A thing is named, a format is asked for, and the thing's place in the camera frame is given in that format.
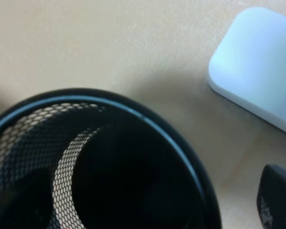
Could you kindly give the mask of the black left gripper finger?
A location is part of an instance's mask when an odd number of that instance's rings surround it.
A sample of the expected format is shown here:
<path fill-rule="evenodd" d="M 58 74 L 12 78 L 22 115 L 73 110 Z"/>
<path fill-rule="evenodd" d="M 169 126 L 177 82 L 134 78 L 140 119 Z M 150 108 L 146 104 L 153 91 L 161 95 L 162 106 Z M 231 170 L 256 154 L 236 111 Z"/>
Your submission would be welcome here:
<path fill-rule="evenodd" d="M 278 165 L 263 169 L 256 204 L 265 229 L 286 229 L 286 170 Z"/>

